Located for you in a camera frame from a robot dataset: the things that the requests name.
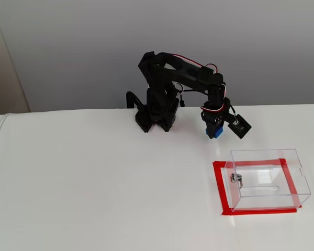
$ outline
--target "white table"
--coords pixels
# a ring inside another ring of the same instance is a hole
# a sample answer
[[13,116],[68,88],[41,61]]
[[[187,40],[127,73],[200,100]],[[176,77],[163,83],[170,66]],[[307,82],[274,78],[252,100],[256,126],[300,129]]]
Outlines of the white table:
[[[314,250],[314,105],[236,107],[252,125],[205,135],[199,108],[166,133],[136,109],[11,115],[0,134],[0,251]],[[212,162],[296,148],[312,196],[297,213],[221,216]]]

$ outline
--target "red tape border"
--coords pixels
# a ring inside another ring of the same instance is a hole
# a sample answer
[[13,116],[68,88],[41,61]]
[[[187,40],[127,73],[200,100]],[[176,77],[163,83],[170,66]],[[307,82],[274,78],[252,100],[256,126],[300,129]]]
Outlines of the red tape border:
[[[260,161],[260,162],[251,161],[251,162],[244,162],[241,165],[263,165],[263,164],[272,164],[273,162],[275,164],[277,164],[276,162],[278,162],[282,166],[283,172],[286,176],[289,190],[292,194],[296,194],[297,189],[295,188],[295,185],[293,183],[293,180],[288,170],[288,166],[285,159],[277,159],[273,161]],[[275,214],[275,213],[296,213],[297,212],[295,208],[275,209],[275,210],[244,210],[244,211],[237,211],[237,212],[231,211],[231,208],[228,205],[227,195],[226,195],[225,186],[223,184],[223,178],[222,178],[222,173],[221,173],[221,169],[224,168],[225,165],[226,165],[225,161],[213,162],[216,183],[218,185],[218,190],[219,190],[222,209],[223,209],[222,215]],[[295,205],[299,203],[298,200],[299,198],[297,196],[293,196],[293,202]]]

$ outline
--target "black robotic arm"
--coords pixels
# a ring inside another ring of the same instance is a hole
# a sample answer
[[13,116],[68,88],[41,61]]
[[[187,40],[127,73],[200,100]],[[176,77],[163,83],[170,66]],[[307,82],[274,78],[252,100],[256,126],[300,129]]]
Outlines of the black robotic arm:
[[[169,53],[144,54],[139,68],[149,85],[147,104],[143,105],[132,92],[127,92],[127,107],[133,108],[136,104],[139,109],[136,114],[138,125],[144,132],[148,132],[154,123],[164,131],[169,131],[179,104],[177,95],[180,91],[173,84],[177,82],[208,96],[208,101],[201,107],[201,118],[206,123],[206,134],[211,139],[220,135],[225,121],[235,134],[243,138],[251,126],[235,114],[230,100],[225,97],[223,76],[211,68],[187,63],[182,58]],[[166,64],[174,69],[165,68]]]

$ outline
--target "white wall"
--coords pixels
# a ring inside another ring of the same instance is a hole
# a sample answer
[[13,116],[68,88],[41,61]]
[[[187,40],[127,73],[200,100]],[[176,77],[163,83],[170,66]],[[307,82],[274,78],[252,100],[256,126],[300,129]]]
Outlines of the white wall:
[[0,26],[32,111],[145,102],[152,50],[217,64],[235,105],[314,103],[314,0],[0,0]]
[[0,32],[0,114],[28,111],[20,82]]

